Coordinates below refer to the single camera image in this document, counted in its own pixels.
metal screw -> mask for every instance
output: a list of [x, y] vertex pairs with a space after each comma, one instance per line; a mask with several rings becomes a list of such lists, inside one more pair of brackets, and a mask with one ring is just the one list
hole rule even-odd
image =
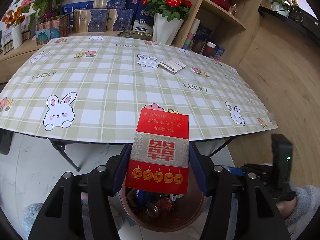
[[214, 169], [216, 172], [221, 172], [221, 171], [223, 170], [223, 168], [222, 168], [220, 165], [214, 166], [213, 169]]
[[65, 179], [69, 179], [71, 177], [71, 172], [66, 172], [65, 174], [63, 174], [63, 177]]
[[105, 170], [106, 170], [106, 167], [104, 165], [100, 165], [97, 167], [97, 171], [99, 171], [99, 172], [103, 172]]
[[250, 179], [255, 179], [255, 178], [257, 177], [257, 175], [254, 174], [253, 172], [249, 172], [248, 177], [249, 177]]

shelf board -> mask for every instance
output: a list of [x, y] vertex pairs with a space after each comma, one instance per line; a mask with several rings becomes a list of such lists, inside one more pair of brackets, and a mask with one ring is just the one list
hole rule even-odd
[[241, 23], [236, 17], [229, 14], [225, 9], [221, 8], [219, 5], [216, 5], [215, 3], [211, 2], [210, 0], [203, 0], [201, 6], [213, 14], [216, 14], [220, 16], [221, 18], [234, 23], [237, 26], [240, 26], [244, 30], [247, 28]]

white flower pot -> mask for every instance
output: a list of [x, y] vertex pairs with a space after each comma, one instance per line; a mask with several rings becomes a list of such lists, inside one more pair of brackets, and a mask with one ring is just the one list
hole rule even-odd
[[273, 11], [280, 11], [280, 12], [277, 12], [277, 13], [280, 13], [280, 14], [282, 14], [283, 16], [288, 17], [290, 12], [289, 12], [288, 10], [281, 11], [281, 10], [284, 10], [284, 9], [285, 9], [285, 8], [284, 8], [280, 3], [274, 2], [274, 3], [272, 4], [272, 10], [273, 10]]
[[13, 48], [16, 49], [17, 47], [21, 46], [21, 44], [22, 44], [21, 24], [20, 23], [17, 26], [12, 28], [11, 35], [12, 35], [12, 41], [13, 41]]
[[172, 21], [168, 22], [167, 16], [162, 17], [160, 13], [155, 13], [152, 40], [158, 43], [171, 45], [183, 21], [184, 20], [174, 18]]

table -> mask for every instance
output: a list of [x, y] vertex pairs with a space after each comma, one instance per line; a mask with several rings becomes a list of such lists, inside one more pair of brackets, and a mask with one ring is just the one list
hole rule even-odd
[[[176, 74], [162, 60], [186, 65]], [[132, 143], [142, 107], [189, 115], [189, 140], [277, 128], [235, 68], [150, 41], [108, 36], [53, 39], [0, 94], [0, 128], [56, 140]], [[175, 122], [154, 129], [173, 129]]]

flower pot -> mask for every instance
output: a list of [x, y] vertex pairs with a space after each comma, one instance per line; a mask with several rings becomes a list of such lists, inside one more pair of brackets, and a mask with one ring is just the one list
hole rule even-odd
[[158, 43], [171, 45], [183, 21], [184, 20], [174, 18], [172, 21], [168, 22], [167, 16], [162, 17], [160, 13], [155, 13], [152, 40]]
[[56, 16], [50, 21], [36, 25], [37, 45], [46, 44], [51, 39], [65, 37], [70, 32], [70, 15]]
[[11, 30], [13, 48], [21, 46], [22, 44], [22, 35], [21, 35], [21, 24], [19, 23], [17, 26], [13, 27]]
[[286, 17], [288, 17], [289, 13], [290, 13], [288, 10], [285, 10], [285, 8], [280, 3], [277, 3], [277, 2], [274, 2], [272, 4], [272, 10], [273, 11], [279, 11], [277, 13], [280, 13], [283, 16], [286, 16]]

